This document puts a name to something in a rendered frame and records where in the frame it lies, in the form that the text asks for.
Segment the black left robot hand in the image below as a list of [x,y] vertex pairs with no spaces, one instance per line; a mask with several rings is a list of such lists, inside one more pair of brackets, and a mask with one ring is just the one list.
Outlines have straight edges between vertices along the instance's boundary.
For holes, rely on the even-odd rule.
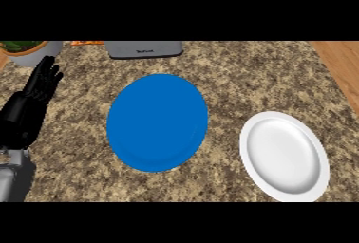
[[62,78],[55,57],[45,56],[24,89],[14,93],[0,109],[0,149],[27,149],[34,143]]

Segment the blue plate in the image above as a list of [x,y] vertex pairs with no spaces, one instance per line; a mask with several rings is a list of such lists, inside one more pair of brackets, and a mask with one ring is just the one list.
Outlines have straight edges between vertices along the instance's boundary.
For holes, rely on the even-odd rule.
[[207,103],[197,86],[173,74],[127,85],[111,104],[107,137],[119,159],[144,172],[164,172],[195,155],[207,134]]

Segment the white plate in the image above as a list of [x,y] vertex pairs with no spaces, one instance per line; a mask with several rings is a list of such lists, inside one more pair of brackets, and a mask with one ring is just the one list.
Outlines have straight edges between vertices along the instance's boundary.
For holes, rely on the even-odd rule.
[[238,150],[246,171],[263,192],[283,202],[314,202],[330,181],[318,137],[285,113],[266,111],[244,123]]

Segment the grey appliance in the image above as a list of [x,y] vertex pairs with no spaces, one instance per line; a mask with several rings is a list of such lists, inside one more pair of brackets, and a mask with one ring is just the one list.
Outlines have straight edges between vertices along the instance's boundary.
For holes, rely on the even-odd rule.
[[105,41],[113,59],[173,57],[182,54],[182,41]]

